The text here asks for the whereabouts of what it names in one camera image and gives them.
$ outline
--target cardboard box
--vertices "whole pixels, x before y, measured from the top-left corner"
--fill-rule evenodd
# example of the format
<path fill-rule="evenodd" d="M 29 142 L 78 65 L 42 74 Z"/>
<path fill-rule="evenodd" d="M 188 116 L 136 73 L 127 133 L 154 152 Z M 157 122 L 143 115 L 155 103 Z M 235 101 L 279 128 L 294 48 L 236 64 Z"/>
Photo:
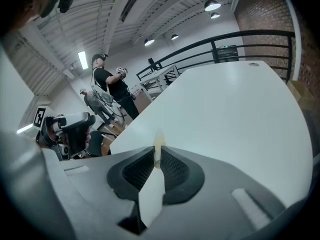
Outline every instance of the cardboard box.
<path fill-rule="evenodd" d="M 290 80 L 286 85 L 302 110 L 313 109 L 315 98 L 302 82 Z"/>

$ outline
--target chair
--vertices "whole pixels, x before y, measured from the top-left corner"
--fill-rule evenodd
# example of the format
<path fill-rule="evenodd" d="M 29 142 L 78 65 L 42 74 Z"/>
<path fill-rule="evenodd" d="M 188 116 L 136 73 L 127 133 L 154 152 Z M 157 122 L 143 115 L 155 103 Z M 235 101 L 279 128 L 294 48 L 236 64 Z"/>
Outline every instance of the chair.
<path fill-rule="evenodd" d="M 94 130 L 90 132 L 91 139 L 89 140 L 89 146 L 85 150 L 85 152 L 91 157 L 102 157 L 101 153 L 101 145 L 104 140 L 103 135 L 109 135 L 117 138 L 116 135 L 108 132 Z"/>

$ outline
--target table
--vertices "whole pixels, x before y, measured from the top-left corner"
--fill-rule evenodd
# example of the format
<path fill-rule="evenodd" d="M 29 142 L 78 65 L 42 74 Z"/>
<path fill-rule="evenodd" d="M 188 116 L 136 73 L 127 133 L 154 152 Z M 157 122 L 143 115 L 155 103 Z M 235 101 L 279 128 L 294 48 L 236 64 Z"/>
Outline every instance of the table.
<path fill-rule="evenodd" d="M 154 100 L 151 98 L 150 94 L 148 93 L 148 90 L 145 88 L 144 83 L 150 82 L 155 80 L 156 84 L 158 85 L 158 87 L 160 88 L 160 91 L 163 92 L 166 88 L 167 85 L 164 81 L 164 76 L 166 74 L 168 74 L 170 71 L 174 71 L 174 74 L 176 76 L 176 78 L 179 77 L 179 73 L 178 70 L 176 68 L 176 64 L 172 64 L 169 66 L 165 66 L 157 71 L 152 72 L 150 75 L 147 75 L 146 77 L 144 77 L 141 81 L 140 81 L 140 86 L 141 89 L 145 92 L 146 96 L 148 97 L 148 99 L 153 102 Z"/>
<path fill-rule="evenodd" d="M 303 113 L 263 61 L 186 70 L 110 145 L 112 154 L 152 146 L 158 129 L 167 146 L 236 166 L 286 207 L 308 194 L 313 162 Z"/>

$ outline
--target brick wall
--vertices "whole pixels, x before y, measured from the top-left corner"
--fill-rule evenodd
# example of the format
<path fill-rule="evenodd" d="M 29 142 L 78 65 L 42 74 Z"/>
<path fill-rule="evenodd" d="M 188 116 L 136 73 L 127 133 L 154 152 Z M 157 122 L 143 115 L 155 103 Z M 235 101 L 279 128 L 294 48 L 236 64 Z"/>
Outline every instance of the brick wall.
<path fill-rule="evenodd" d="M 292 18 L 285 0 L 239 0 L 234 15 L 241 31 L 273 29 L 294 32 Z M 320 50 L 306 21 L 303 20 L 298 11 L 297 16 L 302 39 L 302 58 L 299 80 L 308 87 L 316 99 L 311 116 L 318 134 L 318 141 L 320 141 Z M 242 39 L 244 45 L 288 45 L 287 38 L 279 36 L 246 36 Z M 291 78 L 295 66 L 295 40 L 292 42 L 292 48 L 293 61 Z M 245 54 L 288 56 L 287 49 L 274 47 L 247 47 L 245 48 Z M 288 61 L 283 59 L 257 58 L 257 60 L 264 60 L 269 66 L 288 66 Z M 281 77 L 286 76 L 286 70 L 275 69 L 275 71 Z"/>

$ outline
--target black metal railing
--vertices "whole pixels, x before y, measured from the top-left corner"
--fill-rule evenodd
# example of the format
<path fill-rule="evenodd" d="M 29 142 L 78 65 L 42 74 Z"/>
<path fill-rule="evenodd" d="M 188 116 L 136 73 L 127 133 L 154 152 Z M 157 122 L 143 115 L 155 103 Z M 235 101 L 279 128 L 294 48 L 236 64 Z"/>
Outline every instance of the black metal railing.
<path fill-rule="evenodd" d="M 263 54 L 255 54 L 255 55 L 238 55 L 238 52 L 236 53 L 236 56 L 231 56 L 231 55 L 227 55 L 225 57 L 219 55 L 218 53 L 220 53 L 221 51 L 225 50 L 225 49 L 230 49 L 230 46 L 228 47 L 223 47 L 223 48 L 217 48 L 216 47 L 216 41 L 218 40 L 223 40 L 223 39 L 228 39 L 228 38 L 237 38 L 237 37 L 245 37 L 245 36 L 281 36 L 281 37 L 287 37 L 287 45 L 280 45 L 280 44 L 245 44 L 245 45 L 232 45 L 233 49 L 237 49 L 237 48 L 246 48 L 246 47 L 275 47 L 275 48 L 287 48 L 288 49 L 288 56 L 278 56 L 278 55 L 263 55 Z M 206 64 L 206 63 L 220 63 L 221 61 L 234 61 L 234 60 L 239 60 L 241 58 L 274 58 L 274 59 L 283 59 L 283 60 L 288 60 L 287 63 L 287 67 L 283 67 L 283 66 L 278 66 L 278 65 L 270 65 L 270 67 L 272 69 L 278 69 L 278 70 L 286 70 L 286 77 L 281 77 L 281 79 L 285 80 L 285 82 L 287 83 L 290 79 L 290 75 L 291 75 L 291 67 L 292 67 L 292 38 L 295 37 L 295 33 L 294 32 L 290 32 L 290 31 L 283 31 L 283 30 L 273 30 L 273 29 L 258 29 L 258 30 L 245 30 L 245 31 L 238 31 L 238 32 L 233 32 L 233 33 L 227 33 L 227 34 L 222 34 L 222 35 L 218 35 L 218 36 L 214 36 L 214 37 L 210 37 L 198 42 L 195 42 L 193 44 L 190 44 L 184 48 L 181 48 L 165 57 L 163 57 L 162 59 L 159 59 L 158 61 L 154 62 L 152 58 L 149 59 L 149 63 L 150 66 L 146 67 L 145 69 L 143 69 L 142 71 L 140 71 L 139 73 L 136 74 L 136 76 L 139 78 L 139 80 L 141 81 L 142 78 L 152 74 L 153 71 L 156 70 L 160 70 L 162 68 L 171 66 L 173 64 L 177 64 L 201 55 L 205 55 L 205 54 L 212 54 L 213 59 L 210 60 L 205 60 L 202 62 L 198 62 L 198 63 L 193 63 L 187 66 L 183 66 L 180 68 L 176 68 L 178 73 L 181 74 L 179 71 L 185 68 L 190 68 L 190 67 L 194 67 L 197 65 L 201 65 L 201 64 Z M 162 62 L 176 56 L 179 55 L 185 51 L 188 51 L 190 49 L 205 45 L 205 44 L 211 44 L 212 49 L 205 51 L 205 52 L 201 52 L 180 60 L 177 60 L 175 62 L 172 62 L 168 65 L 162 66 Z M 174 76 L 170 75 L 170 73 L 168 73 L 169 76 L 165 76 L 165 80 L 167 82 L 167 84 L 170 83 L 170 79 L 175 78 Z M 144 84 L 145 87 L 148 89 L 148 87 L 152 86 L 152 83 L 146 83 Z"/>

